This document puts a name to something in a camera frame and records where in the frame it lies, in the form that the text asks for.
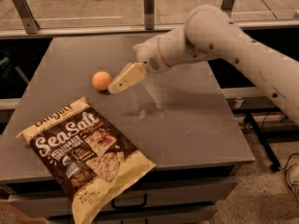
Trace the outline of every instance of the tabletop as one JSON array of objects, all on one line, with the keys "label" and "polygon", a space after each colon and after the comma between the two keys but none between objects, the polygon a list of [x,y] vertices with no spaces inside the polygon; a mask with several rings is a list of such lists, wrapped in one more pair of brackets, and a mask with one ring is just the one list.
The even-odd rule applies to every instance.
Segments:
[{"label": "tabletop", "polygon": [[155,162],[158,171],[254,161],[207,62],[149,74],[119,94],[93,88],[94,73],[116,76],[135,61],[133,45],[154,35],[53,38],[0,139],[0,182],[52,179],[16,135],[81,97]]}]

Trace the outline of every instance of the snack bag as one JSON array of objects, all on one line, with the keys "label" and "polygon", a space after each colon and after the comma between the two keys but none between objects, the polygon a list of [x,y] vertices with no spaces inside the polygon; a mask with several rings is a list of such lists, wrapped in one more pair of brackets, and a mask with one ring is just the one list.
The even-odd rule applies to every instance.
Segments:
[{"label": "snack bag", "polygon": [[108,202],[155,166],[85,98],[17,137],[27,141],[62,186],[76,224],[90,224]]}]

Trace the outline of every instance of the black drawer handle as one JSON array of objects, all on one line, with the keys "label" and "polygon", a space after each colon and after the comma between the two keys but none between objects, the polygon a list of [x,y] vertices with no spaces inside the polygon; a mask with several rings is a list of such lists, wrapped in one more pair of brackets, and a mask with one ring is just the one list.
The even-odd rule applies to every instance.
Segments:
[{"label": "black drawer handle", "polygon": [[148,202],[148,195],[144,194],[143,195],[143,203],[141,203],[141,204],[137,204],[137,205],[116,205],[115,204],[115,199],[113,199],[111,201],[111,206],[114,209],[136,209],[136,208],[143,208],[143,207],[145,207],[145,205],[147,204],[147,202]]},{"label": "black drawer handle", "polygon": [[146,218],[144,219],[144,224],[148,224],[148,220]]}]

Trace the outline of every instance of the tiled floor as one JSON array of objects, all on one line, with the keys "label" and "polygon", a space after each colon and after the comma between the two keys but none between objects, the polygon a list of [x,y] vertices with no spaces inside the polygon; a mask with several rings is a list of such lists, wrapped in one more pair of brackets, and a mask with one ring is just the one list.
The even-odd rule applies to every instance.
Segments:
[{"label": "tiled floor", "polygon": [[[188,12],[201,4],[220,6],[222,0],[155,0],[155,20],[182,23]],[[232,17],[236,21],[298,19],[299,0],[236,0]],[[86,27],[99,25],[142,24],[142,0],[27,0],[43,28]],[[10,0],[0,0],[0,29],[21,29],[21,21]],[[256,162],[244,165],[237,173],[238,187],[217,203],[213,224],[295,224],[299,223],[299,205],[289,190],[284,172],[272,173],[270,161],[250,127],[243,129]],[[299,141],[272,147],[281,164],[298,151]],[[299,164],[299,158],[292,164]],[[0,205],[0,224],[24,223]]]}]

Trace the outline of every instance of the small orange sphere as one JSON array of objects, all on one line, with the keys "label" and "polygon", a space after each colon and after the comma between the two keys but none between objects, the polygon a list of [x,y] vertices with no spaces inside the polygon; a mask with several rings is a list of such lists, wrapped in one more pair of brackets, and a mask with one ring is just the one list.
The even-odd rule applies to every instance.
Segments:
[{"label": "small orange sphere", "polygon": [[99,71],[93,75],[93,86],[98,91],[105,91],[112,82],[112,77],[105,71]]}]

